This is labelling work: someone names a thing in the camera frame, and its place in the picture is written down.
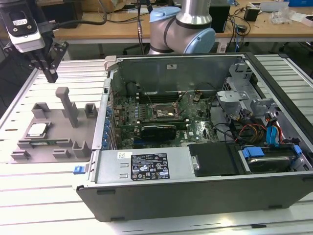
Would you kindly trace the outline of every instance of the motherboard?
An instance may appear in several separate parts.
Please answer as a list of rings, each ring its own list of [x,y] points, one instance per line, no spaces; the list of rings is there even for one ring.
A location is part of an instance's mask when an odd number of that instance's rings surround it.
[[[116,95],[112,125],[117,149],[181,147],[218,142],[208,120],[212,97],[185,92],[174,99]]]

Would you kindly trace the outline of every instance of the black box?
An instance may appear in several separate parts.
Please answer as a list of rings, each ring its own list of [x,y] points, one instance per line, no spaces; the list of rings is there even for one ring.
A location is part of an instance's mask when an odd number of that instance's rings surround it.
[[[48,21],[55,21],[56,23],[81,20],[83,17],[82,3],[80,1],[43,6],[42,10]],[[77,26],[78,24],[72,24],[64,28],[76,28]]]
[[[256,21],[256,18],[258,17],[259,12],[260,12],[259,8],[249,8],[249,7],[247,7],[245,15],[244,15],[244,19],[246,21],[254,22],[254,21]]]
[[[224,33],[230,5],[227,0],[212,0],[209,13],[212,17],[211,28],[217,33]]]

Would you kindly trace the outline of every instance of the white paper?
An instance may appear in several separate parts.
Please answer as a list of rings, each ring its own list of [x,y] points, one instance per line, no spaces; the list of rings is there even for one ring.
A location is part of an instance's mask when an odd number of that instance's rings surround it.
[[[292,16],[291,16],[291,20],[292,21],[298,21],[298,22],[302,22],[302,20],[303,20],[303,18],[305,18],[306,16],[308,16],[308,15],[306,15],[306,14],[302,14],[302,13],[294,13]]]
[[[133,152],[118,152],[117,158],[118,159],[131,158],[132,154],[133,154]]]

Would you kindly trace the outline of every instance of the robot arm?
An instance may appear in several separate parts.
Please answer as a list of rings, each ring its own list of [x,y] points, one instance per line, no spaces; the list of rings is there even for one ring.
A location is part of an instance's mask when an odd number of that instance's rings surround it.
[[[54,83],[68,43],[55,41],[53,24],[46,20],[36,1],[0,0],[0,13],[10,38],[4,50],[25,58],[30,68],[42,70],[48,82]]]
[[[211,0],[183,0],[182,9],[162,7],[151,12],[151,49],[149,54],[208,53],[215,42],[210,28]]]

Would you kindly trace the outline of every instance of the power supply label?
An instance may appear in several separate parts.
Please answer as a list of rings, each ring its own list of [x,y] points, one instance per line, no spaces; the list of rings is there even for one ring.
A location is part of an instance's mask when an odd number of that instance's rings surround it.
[[[170,178],[166,153],[132,155],[131,179],[164,180]]]

